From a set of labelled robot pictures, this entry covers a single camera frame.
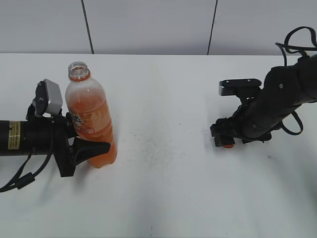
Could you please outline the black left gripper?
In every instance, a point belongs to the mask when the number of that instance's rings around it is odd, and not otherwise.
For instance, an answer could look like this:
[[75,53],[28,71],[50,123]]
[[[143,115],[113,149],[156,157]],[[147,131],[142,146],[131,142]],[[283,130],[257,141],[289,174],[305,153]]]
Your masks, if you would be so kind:
[[[21,149],[25,154],[46,155],[42,165],[33,176],[38,176],[53,156],[61,177],[74,176],[75,167],[93,157],[106,154],[110,143],[80,139],[71,122],[70,113],[62,111],[50,117],[35,116],[35,107],[30,105],[26,121],[22,122]],[[69,146],[68,140],[74,138]]]

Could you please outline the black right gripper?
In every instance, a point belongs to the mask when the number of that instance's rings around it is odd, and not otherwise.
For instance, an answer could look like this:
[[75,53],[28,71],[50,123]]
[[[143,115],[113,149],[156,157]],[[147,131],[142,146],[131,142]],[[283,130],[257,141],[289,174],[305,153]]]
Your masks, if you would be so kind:
[[217,119],[210,126],[216,147],[235,144],[234,138],[243,143],[271,140],[273,130],[282,129],[289,135],[299,135],[300,131],[289,130],[283,119],[292,115],[298,126],[301,119],[296,109],[301,106],[301,98],[296,94],[258,94],[243,96],[241,105],[230,118]]

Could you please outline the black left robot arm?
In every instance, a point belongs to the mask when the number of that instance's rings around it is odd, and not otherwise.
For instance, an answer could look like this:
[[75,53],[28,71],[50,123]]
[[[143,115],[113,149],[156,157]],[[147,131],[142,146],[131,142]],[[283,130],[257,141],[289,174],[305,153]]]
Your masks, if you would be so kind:
[[110,150],[108,142],[93,142],[78,137],[70,113],[36,117],[30,106],[26,121],[0,122],[0,155],[54,156],[61,177],[72,177],[75,167]]

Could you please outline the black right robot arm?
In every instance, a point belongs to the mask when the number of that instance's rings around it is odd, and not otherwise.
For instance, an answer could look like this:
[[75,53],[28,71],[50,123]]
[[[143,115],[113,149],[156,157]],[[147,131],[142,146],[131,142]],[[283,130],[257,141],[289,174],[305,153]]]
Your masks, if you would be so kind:
[[[296,110],[317,101],[317,57],[301,57],[294,65],[273,67],[264,82],[254,78],[220,81],[219,94],[236,96],[241,104],[231,117],[217,119],[210,126],[217,147],[231,148],[235,139],[244,144],[269,141],[272,131],[279,129],[299,135],[304,127]],[[300,131],[286,128],[283,120],[289,115]]]

